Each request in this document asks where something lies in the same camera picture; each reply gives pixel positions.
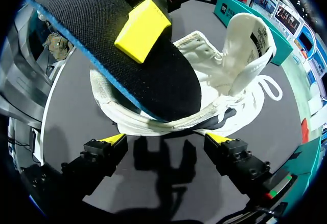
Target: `shoe insole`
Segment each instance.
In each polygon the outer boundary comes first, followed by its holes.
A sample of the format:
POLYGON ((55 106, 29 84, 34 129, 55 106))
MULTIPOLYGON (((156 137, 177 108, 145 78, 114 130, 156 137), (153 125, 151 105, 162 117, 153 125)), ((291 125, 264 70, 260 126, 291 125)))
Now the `shoe insole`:
POLYGON ((28 0, 136 107, 160 121, 200 110, 201 89, 189 62, 161 35, 143 64, 114 46, 132 8, 124 0, 28 0))

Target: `gray table surface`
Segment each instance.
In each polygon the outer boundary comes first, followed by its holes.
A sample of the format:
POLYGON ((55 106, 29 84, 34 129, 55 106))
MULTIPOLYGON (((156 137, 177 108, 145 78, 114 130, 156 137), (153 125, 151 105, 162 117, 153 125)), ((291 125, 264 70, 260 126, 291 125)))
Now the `gray table surface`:
MULTIPOLYGON (((189 1, 172 12, 173 40, 199 30, 222 50, 226 30, 213 10, 213 5, 189 1)), ((118 133, 92 95, 91 65, 76 50, 62 70, 50 101, 44 123, 44 159, 57 170, 62 162, 76 158, 90 139, 118 133)), ((277 81, 283 98, 276 102, 266 95, 259 116, 230 137, 246 141, 259 159, 271 162, 274 171, 301 143, 300 118, 283 69, 269 64, 263 74, 277 81)), ((115 174, 104 178, 94 193, 84 198, 85 202, 136 218, 157 216, 160 220, 203 223, 216 223, 245 207, 248 197, 215 170, 203 151, 202 136, 128 136, 128 143, 129 151, 115 174)))

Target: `yellow foam block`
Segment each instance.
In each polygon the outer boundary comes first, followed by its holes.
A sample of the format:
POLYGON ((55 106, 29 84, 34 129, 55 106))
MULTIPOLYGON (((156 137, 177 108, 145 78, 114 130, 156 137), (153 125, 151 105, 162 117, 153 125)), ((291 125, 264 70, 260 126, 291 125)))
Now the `yellow foam block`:
POLYGON ((143 63, 162 31, 171 23, 152 0, 140 3, 128 16, 114 45, 137 63, 143 63))
POLYGON ((124 133, 120 133, 119 135, 116 136, 112 136, 112 137, 108 137, 99 141, 104 141, 104 142, 108 142, 111 145, 114 145, 117 141, 120 140, 121 137, 123 137, 125 134, 124 133))
POLYGON ((227 138, 227 137, 222 137, 222 136, 218 136, 214 133, 206 133, 207 135, 209 135, 211 138, 213 138, 218 144, 223 143, 225 141, 232 141, 233 139, 227 138))

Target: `teal display stand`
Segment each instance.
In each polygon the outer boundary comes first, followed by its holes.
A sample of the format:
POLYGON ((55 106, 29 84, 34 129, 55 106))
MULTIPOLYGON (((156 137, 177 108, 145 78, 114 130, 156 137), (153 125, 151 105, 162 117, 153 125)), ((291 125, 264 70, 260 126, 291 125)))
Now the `teal display stand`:
POLYGON ((321 137, 300 145, 282 168, 296 174, 298 178, 289 192, 285 194, 283 202, 287 202, 285 214, 299 201, 309 184, 314 179, 319 160, 321 137))
POLYGON ((279 32, 279 30, 264 16, 237 0, 217 0, 214 14, 220 18, 225 26, 227 26, 230 19, 238 13, 251 13, 262 18, 262 20, 269 27, 277 47, 276 55, 271 62, 276 65, 281 65, 283 61, 292 53, 293 48, 286 38, 279 32))

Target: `white sneaker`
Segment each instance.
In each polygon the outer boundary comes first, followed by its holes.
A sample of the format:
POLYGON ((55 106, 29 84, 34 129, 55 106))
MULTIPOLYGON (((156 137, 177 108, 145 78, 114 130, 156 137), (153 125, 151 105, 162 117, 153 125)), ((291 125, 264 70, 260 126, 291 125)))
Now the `white sneaker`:
POLYGON ((283 92, 268 76, 259 75, 276 53, 268 26, 248 13, 235 15, 227 27, 223 53, 195 31, 174 43, 191 63, 201 85, 201 110, 187 118, 159 122, 138 110, 98 71, 90 70, 93 95, 101 110, 117 123, 120 133, 159 136, 192 129, 228 136, 260 113, 264 93, 280 100, 283 92), (274 96, 267 82, 278 90, 274 96))

